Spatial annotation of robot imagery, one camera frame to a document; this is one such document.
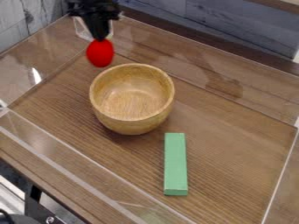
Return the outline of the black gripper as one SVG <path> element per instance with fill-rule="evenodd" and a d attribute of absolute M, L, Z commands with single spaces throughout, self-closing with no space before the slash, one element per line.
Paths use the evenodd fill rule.
<path fill-rule="evenodd" d="M 118 20 L 121 13 L 117 0 L 65 0 L 68 13 L 82 17 L 88 31 L 98 41 L 110 33 L 110 20 Z"/>

